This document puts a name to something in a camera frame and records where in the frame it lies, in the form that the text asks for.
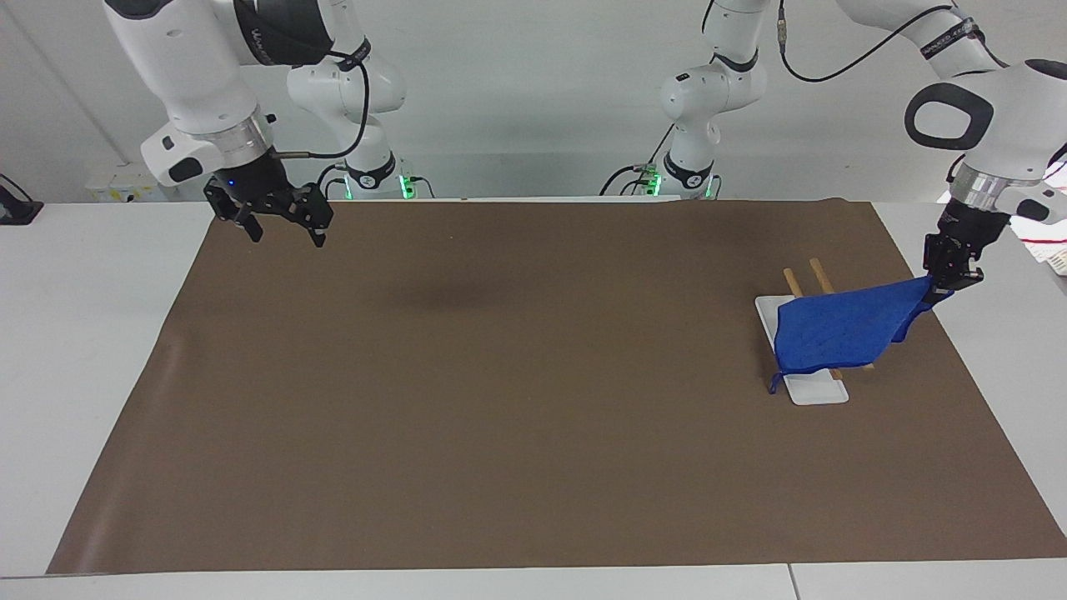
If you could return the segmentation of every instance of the blue cloth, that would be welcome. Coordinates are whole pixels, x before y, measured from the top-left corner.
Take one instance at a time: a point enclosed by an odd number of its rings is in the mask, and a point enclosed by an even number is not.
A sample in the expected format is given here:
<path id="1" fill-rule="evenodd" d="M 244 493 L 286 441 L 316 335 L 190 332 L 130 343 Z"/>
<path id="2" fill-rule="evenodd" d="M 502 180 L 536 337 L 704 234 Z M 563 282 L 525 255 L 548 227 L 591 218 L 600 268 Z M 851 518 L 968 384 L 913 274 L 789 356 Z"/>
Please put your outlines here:
<path id="1" fill-rule="evenodd" d="M 775 354 L 779 373 L 770 393 L 786 375 L 873 363 L 890 344 L 899 344 L 911 323 L 933 304 L 923 302 L 930 278 L 870 289 L 797 298 L 778 309 Z"/>

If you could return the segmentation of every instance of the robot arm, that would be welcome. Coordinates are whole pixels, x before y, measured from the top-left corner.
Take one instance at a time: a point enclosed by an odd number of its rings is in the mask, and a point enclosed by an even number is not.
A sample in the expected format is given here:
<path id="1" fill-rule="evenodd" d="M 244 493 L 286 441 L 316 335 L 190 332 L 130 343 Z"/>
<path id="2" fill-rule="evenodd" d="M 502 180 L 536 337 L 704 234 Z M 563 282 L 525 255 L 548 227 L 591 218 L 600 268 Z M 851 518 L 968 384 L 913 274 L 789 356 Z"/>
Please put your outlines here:
<path id="1" fill-rule="evenodd" d="M 760 64 L 759 37 L 769 0 L 716 0 L 704 20 L 704 38 L 715 56 L 710 64 L 669 79 L 660 100 L 674 121 L 670 149 L 656 164 L 660 193 L 704 195 L 711 185 L 720 135 L 716 115 L 763 97 L 767 74 Z"/>
<path id="2" fill-rule="evenodd" d="M 663 191 L 694 198 L 706 188 L 719 132 L 715 115 L 759 99 L 766 79 L 757 40 L 769 0 L 715 0 L 704 34 L 715 49 L 710 65 L 689 69 L 664 86 L 678 132 L 657 164 Z M 1007 66 L 986 47 L 974 19 L 955 2 L 837 0 L 860 25 L 898 32 L 921 51 L 942 81 L 921 91 L 906 113 L 913 141 L 967 153 L 952 183 L 953 201 L 927 236 L 927 301 L 978 283 L 974 263 L 1019 215 L 1051 223 L 1067 218 L 1067 198 L 1042 184 L 1049 158 L 1067 146 L 1067 65 L 1031 60 Z M 779 44 L 784 54 L 784 3 Z"/>
<path id="3" fill-rule="evenodd" d="M 242 64 L 298 66 L 289 78 L 294 99 L 332 125 L 349 147 L 357 139 L 364 93 L 367 110 L 403 102 L 396 69 L 370 59 L 348 0 L 103 0 L 108 19 L 147 86 L 166 107 L 169 123 L 142 145 L 153 174 L 164 185 L 213 176 L 205 194 L 223 220 L 258 241 L 256 214 L 276 215 L 325 241 L 333 210 L 314 184 L 293 187 L 277 154 L 269 119 L 241 79 Z M 350 72 L 360 67 L 365 78 Z M 392 173 L 396 160 L 381 125 L 367 120 L 359 147 L 346 157 L 350 173 Z M 366 184 L 367 177 L 362 177 Z"/>
<path id="4" fill-rule="evenodd" d="M 348 147 L 360 136 L 364 98 L 369 98 L 368 114 L 392 112 L 403 105 L 407 84 L 396 67 L 372 51 L 349 0 L 331 0 L 331 11 L 337 30 L 335 47 L 364 57 L 366 79 L 352 70 L 353 65 L 327 59 L 290 70 L 287 83 L 293 102 L 322 120 L 341 147 Z M 373 116 L 367 119 L 360 144 L 344 158 L 349 188 L 361 190 L 360 198 L 404 193 L 404 184 L 394 176 L 400 160 Z"/>
<path id="5" fill-rule="evenodd" d="M 1042 181 L 1050 157 L 1067 140 L 1067 123 L 1057 116 L 1067 111 L 1067 65 L 1046 60 L 1003 65 L 986 48 L 974 20 L 954 3 L 838 4 L 856 22 L 888 31 L 934 11 L 902 35 L 942 79 L 911 100 L 905 113 L 908 135 L 925 147 L 966 153 L 939 233 L 926 238 L 924 267 L 934 278 L 926 300 L 939 302 L 983 281 L 975 262 L 1012 215 L 1046 223 L 1067 218 L 1067 198 Z"/>

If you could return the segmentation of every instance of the brown table mat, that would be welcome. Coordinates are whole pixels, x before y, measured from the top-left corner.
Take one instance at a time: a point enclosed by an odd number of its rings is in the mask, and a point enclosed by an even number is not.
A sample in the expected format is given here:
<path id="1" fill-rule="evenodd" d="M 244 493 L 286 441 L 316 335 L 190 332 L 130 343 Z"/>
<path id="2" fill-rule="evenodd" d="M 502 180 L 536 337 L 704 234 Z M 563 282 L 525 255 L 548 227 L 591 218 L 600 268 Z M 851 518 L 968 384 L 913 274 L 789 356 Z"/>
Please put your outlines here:
<path id="1" fill-rule="evenodd" d="M 210 227 L 50 573 L 1067 556 L 936 318 L 766 393 L 782 267 L 911 277 L 870 205 L 335 208 Z"/>

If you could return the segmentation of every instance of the table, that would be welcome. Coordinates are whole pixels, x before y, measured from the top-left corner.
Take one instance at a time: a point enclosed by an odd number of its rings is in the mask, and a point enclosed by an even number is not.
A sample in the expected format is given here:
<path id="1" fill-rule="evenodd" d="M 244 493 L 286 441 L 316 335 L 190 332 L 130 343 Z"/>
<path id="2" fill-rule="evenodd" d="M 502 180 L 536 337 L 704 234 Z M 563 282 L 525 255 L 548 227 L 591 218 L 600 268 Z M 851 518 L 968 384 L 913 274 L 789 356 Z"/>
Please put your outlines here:
<path id="1" fill-rule="evenodd" d="M 922 238 L 941 207 L 876 208 L 908 264 L 921 272 Z M 0 574 L 29 578 L 0 581 L 6 597 L 169 598 L 195 591 L 282 598 L 299 589 L 325 597 L 360 590 L 360 598 L 799 595 L 809 600 L 858 594 L 1053 598 L 1067 588 L 1067 559 L 35 579 L 47 567 L 210 218 L 204 203 L 52 205 L 31 227 L 0 230 L 0 439 L 5 441 Z M 1005 238 L 982 262 L 989 280 L 939 306 L 938 315 L 1067 531 L 1062 441 L 1067 394 L 1061 375 L 1067 299 L 1017 239 Z"/>

